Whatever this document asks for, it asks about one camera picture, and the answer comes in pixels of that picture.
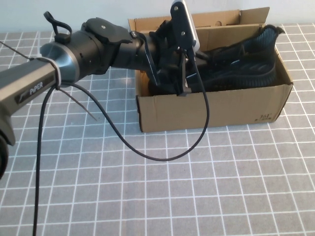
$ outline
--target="white cable tie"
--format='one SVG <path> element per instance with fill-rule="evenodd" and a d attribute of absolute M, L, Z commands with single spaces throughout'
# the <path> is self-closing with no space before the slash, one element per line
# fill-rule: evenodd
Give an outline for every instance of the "white cable tie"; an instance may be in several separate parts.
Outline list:
<path fill-rule="evenodd" d="M 40 57 L 40 58 L 38 58 L 38 59 L 47 60 L 47 61 L 49 61 L 51 64 L 53 64 L 53 65 L 55 66 L 55 68 L 56 68 L 56 70 L 57 70 L 57 78 L 56 78 L 56 80 L 57 80 L 57 85 L 58 85 L 58 87 L 60 87 L 60 85 L 61 85 L 61 72 L 60 72 L 60 68 L 59 68 L 58 64 L 57 64 L 54 60 L 52 60 L 52 59 L 50 59 L 50 58 Z"/>

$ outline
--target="black cable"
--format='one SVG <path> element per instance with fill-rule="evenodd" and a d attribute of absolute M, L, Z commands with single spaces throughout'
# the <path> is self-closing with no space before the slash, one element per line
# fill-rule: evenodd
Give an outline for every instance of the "black cable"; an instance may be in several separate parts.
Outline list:
<path fill-rule="evenodd" d="M 12 51 L 16 52 L 16 53 L 19 54 L 20 56 L 24 57 L 24 58 L 26 58 L 26 59 L 28 59 L 28 60 L 34 60 L 34 58 L 29 58 L 29 57 L 25 56 L 23 53 L 20 53 L 19 51 L 15 50 L 14 48 L 10 47 L 9 45 L 7 45 L 7 44 L 5 44 L 5 43 L 3 43 L 3 42 L 1 42 L 1 41 L 0 41 L 0 43 L 3 44 L 5 47 L 11 49 Z"/>
<path fill-rule="evenodd" d="M 15 49 L 11 48 L 10 46 L 2 43 L 5 47 L 8 47 L 9 49 L 15 51 L 16 53 L 18 53 L 19 55 L 23 56 L 24 58 L 27 58 L 29 60 L 32 60 L 34 58 L 29 58 L 25 55 L 23 55 L 22 53 L 16 51 Z M 209 102 L 208 102 L 208 98 L 207 98 L 207 94 L 206 94 L 206 90 L 203 86 L 199 71 L 198 71 L 198 67 L 195 61 L 195 54 L 193 49 L 188 50 L 188 56 L 189 58 L 191 58 L 191 62 L 193 64 L 194 70 L 196 71 L 197 74 L 197 78 L 198 78 L 198 82 L 201 86 L 201 90 L 202 90 L 202 94 L 205 100 L 205 105 L 206 105 L 206 122 L 205 122 L 205 126 L 200 134 L 200 137 L 197 139 L 197 141 L 185 152 L 183 152 L 180 155 L 171 157 L 171 158 L 155 158 L 155 157 L 151 157 L 151 156 L 147 156 L 141 152 L 139 152 L 138 150 L 136 150 L 133 146 L 131 146 L 121 135 L 121 133 L 118 131 L 118 129 L 116 128 L 116 126 L 114 125 L 114 123 L 112 122 L 112 120 L 110 119 L 110 117 L 108 116 L 107 112 L 104 110 L 104 108 L 102 107 L 102 105 L 99 103 L 99 101 L 89 92 L 87 91 L 85 88 L 77 85 L 77 84 L 73 84 L 73 83 L 69 83 L 69 82 L 63 82 L 63 85 L 66 86 L 72 86 L 75 87 L 79 90 L 81 90 L 82 92 L 84 92 L 87 96 L 89 96 L 94 102 L 95 104 L 98 106 L 98 108 L 101 110 L 101 112 L 103 113 L 103 115 L 105 116 L 105 118 L 107 119 L 107 121 L 109 122 L 109 124 L 111 125 L 111 127 L 113 128 L 113 130 L 115 131 L 115 133 L 117 134 L 117 136 L 121 139 L 121 141 L 128 147 L 130 148 L 132 151 L 134 151 L 135 153 L 137 153 L 138 155 L 150 159 L 150 160 L 154 160 L 154 161 L 173 161 L 176 160 L 178 158 L 181 158 L 183 156 L 185 156 L 186 154 L 188 154 L 189 152 L 191 152 L 201 141 L 201 139 L 203 138 L 208 124 L 209 124 L 209 118 L 210 118 L 210 108 L 209 108 Z M 41 111 L 40 111 L 40 116 L 39 116 L 39 124 L 38 124 L 38 137 L 37 137 L 37 154 L 36 154 L 36 170 L 35 170 L 35 203 L 34 203 L 34 221 L 33 221 L 33 236 L 36 236 L 36 231 L 37 231 L 37 219 L 38 219 L 38 204 L 39 204 L 39 180 L 40 180 L 40 155 L 41 155 L 41 142 L 42 142 L 42 132 L 43 132 L 43 124 L 44 124 L 44 117 L 45 117 L 45 110 L 46 110 L 46 106 L 47 106 L 47 102 L 48 99 L 50 97 L 50 95 L 52 94 L 52 92 L 56 89 L 56 86 L 51 87 L 44 100 L 42 103 L 42 107 L 41 107 Z"/>
<path fill-rule="evenodd" d="M 81 90 L 82 92 L 84 92 L 87 96 L 89 96 L 94 102 L 95 104 L 98 106 L 98 108 L 101 110 L 101 112 L 103 113 L 103 115 L 105 116 L 105 118 L 107 119 L 108 123 L 110 124 L 110 126 L 113 128 L 113 130 L 115 131 L 115 133 L 117 134 L 117 136 L 120 138 L 120 140 L 128 147 L 130 148 L 132 151 L 134 151 L 135 153 L 137 153 L 138 155 L 144 157 L 144 158 L 147 158 L 147 159 L 150 159 L 150 160 L 153 160 L 153 161 L 173 161 L 173 160 L 176 160 L 178 158 L 181 158 L 183 156 L 185 156 L 186 154 L 188 154 L 189 152 L 191 152 L 197 145 L 198 143 L 201 141 L 201 139 L 203 138 L 207 128 L 208 128 L 208 124 L 209 124 L 209 117 L 210 117 L 210 108 L 209 108 L 209 102 L 208 102 L 208 98 L 207 98 L 207 94 L 206 94 L 206 90 L 203 86 L 203 83 L 202 83 L 202 80 L 201 80 L 201 77 L 200 77 L 200 74 L 199 74 L 199 71 L 198 71 L 198 68 L 197 68 L 197 64 L 196 64 L 196 61 L 195 60 L 191 60 L 192 61 L 192 64 L 193 64 L 193 67 L 197 73 L 197 77 L 198 77 L 198 81 L 200 83 L 200 86 L 201 86 L 201 90 L 202 90 L 202 94 L 203 94 L 203 97 L 204 97 L 204 100 L 205 100 L 205 104 L 206 104 L 206 122 L 205 122 L 205 126 L 200 134 L 200 137 L 197 139 L 197 141 L 188 149 L 186 150 L 185 152 L 183 152 L 182 154 L 180 155 L 177 155 L 177 156 L 174 156 L 174 157 L 171 157 L 171 158 L 155 158 L 155 157 L 151 157 L 151 156 L 148 156 L 148 155 L 145 155 L 141 152 L 139 152 L 137 149 L 135 149 L 133 146 L 131 146 L 124 138 L 123 136 L 121 135 L 121 133 L 118 131 L 118 129 L 116 128 L 116 126 L 114 125 L 114 123 L 112 122 L 111 118 L 108 116 L 107 112 L 104 110 L 104 108 L 102 107 L 102 105 L 99 103 L 99 101 L 89 92 L 87 91 L 85 88 L 81 87 L 80 85 L 77 85 L 77 84 L 74 84 L 74 83 L 69 83 L 69 82 L 63 82 L 62 84 L 63 85 L 67 85 L 67 86 L 72 86 L 72 87 L 75 87 L 79 90 Z"/>
<path fill-rule="evenodd" d="M 41 154 L 41 139 L 43 134 L 43 124 L 45 117 L 45 109 L 48 102 L 48 99 L 52 92 L 55 90 L 55 87 L 51 87 L 43 101 L 41 106 L 40 116 L 39 116 L 39 125 L 38 125 L 38 137 L 37 137 L 37 157 L 36 157 L 36 181 L 35 181 L 35 205 L 34 205 L 34 223 L 33 223 L 33 236 L 36 236 L 37 230 L 37 216 L 38 216 L 38 201 L 39 201 L 39 171 L 40 171 L 40 154 Z"/>

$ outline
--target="grid mat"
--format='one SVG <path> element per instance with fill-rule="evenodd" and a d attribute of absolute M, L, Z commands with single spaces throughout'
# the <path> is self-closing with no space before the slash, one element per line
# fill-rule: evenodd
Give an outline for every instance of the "grid mat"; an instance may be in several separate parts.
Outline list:
<path fill-rule="evenodd" d="M 68 89 L 97 122 L 53 93 L 44 122 L 37 235 L 315 236 L 315 25 L 281 26 L 287 34 L 277 48 L 294 89 L 279 119 L 209 128 L 190 155 L 170 163 L 133 154 L 82 92 Z M 52 33 L 2 33 L 0 40 L 35 56 Z M 0 70 L 24 62 L 1 46 Z M 199 136 L 200 130 L 142 134 L 131 70 L 110 69 L 78 84 L 146 154 L 174 156 Z M 31 235 L 43 97 L 12 117 L 17 143 L 0 181 L 0 236 Z"/>

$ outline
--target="white wall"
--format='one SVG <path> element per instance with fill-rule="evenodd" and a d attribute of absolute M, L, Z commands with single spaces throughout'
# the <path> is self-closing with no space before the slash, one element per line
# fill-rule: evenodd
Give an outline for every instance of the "white wall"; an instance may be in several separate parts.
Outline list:
<path fill-rule="evenodd" d="M 268 23 L 315 22 L 315 0 L 186 1 L 192 13 L 270 6 Z M 84 21 L 93 17 L 127 27 L 128 18 L 169 15 L 172 2 L 173 0 L 1 0 L 0 32 L 51 30 L 50 24 L 43 17 L 45 11 L 50 11 L 55 19 L 76 30 Z"/>

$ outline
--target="cardboard box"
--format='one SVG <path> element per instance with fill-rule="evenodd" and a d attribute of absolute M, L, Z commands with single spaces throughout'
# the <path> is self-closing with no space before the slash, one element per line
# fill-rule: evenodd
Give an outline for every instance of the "cardboard box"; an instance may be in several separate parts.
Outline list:
<path fill-rule="evenodd" d="M 201 50 L 228 46 L 253 36 L 264 26 L 269 8 L 193 14 Z M 170 17 L 129 20 L 131 30 L 155 31 Z M 208 92 L 209 126 L 273 122 L 280 115 L 293 82 L 276 53 L 277 81 L 270 87 Z M 142 132 L 202 128 L 206 109 L 201 93 L 186 97 L 151 96 L 148 77 L 136 71 L 136 102 Z"/>

